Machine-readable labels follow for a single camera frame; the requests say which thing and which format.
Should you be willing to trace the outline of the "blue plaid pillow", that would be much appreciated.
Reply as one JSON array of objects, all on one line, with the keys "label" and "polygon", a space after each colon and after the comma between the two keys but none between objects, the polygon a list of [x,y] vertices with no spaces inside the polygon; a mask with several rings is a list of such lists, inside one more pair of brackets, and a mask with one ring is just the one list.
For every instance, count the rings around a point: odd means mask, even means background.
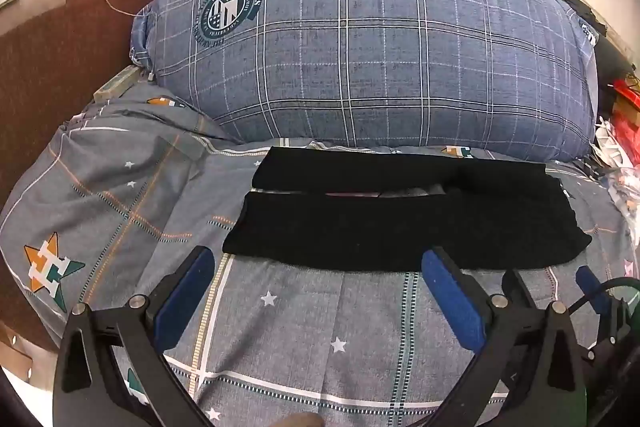
[{"label": "blue plaid pillow", "polygon": [[589,152],[592,28],[563,0],[152,0],[130,55],[233,139]]}]

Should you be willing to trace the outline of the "red and white clutter pile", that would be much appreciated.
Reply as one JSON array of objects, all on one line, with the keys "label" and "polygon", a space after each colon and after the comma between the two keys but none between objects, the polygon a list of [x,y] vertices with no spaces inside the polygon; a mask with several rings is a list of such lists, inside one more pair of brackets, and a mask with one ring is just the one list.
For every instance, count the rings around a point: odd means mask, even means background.
[{"label": "red and white clutter pile", "polygon": [[596,134],[591,145],[600,178],[639,246],[639,78],[634,74],[600,88]]}]

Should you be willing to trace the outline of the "grey star pattern bedsheet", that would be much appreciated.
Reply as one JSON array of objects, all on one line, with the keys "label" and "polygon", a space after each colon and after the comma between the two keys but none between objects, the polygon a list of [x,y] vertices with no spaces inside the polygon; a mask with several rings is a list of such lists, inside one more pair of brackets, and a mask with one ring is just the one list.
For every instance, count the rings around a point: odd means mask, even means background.
[{"label": "grey star pattern bedsheet", "polygon": [[[215,272],[175,348],[164,352],[209,426],[428,426],[472,352],[416,271],[336,271],[235,256],[224,240],[275,147],[510,160],[486,150],[356,148],[311,139],[236,144],[211,119],[142,82],[64,120],[1,213],[1,252],[58,345],[77,303],[120,308],[149,295],[196,246]],[[639,246],[602,181],[540,164],[560,181],[590,244],[521,274],[539,309],[559,301],[584,349],[599,317],[575,275],[639,306]]]}]

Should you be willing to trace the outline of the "brown padded headboard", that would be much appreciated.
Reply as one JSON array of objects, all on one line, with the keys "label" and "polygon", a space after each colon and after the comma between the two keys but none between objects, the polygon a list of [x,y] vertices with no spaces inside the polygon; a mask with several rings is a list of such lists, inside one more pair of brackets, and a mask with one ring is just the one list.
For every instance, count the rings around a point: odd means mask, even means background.
[{"label": "brown padded headboard", "polygon": [[1,195],[62,122],[129,63],[132,20],[152,0],[15,0],[1,10]]}]

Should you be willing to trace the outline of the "wooden bed frame edge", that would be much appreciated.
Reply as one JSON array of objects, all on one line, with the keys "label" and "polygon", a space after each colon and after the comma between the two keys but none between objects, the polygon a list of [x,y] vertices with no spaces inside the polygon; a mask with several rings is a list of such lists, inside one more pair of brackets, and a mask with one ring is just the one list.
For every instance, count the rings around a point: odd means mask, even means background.
[{"label": "wooden bed frame edge", "polygon": [[112,98],[120,98],[141,78],[143,70],[136,65],[128,65],[93,93],[96,104],[106,103]]}]

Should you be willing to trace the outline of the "black pants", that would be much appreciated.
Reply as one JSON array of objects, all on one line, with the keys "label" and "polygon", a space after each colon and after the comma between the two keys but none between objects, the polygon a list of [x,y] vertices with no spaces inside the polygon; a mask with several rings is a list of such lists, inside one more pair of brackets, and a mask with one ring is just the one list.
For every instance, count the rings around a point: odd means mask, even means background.
[{"label": "black pants", "polygon": [[543,165],[275,147],[224,240],[235,256],[410,272],[440,247],[467,270],[539,270],[590,244]]}]

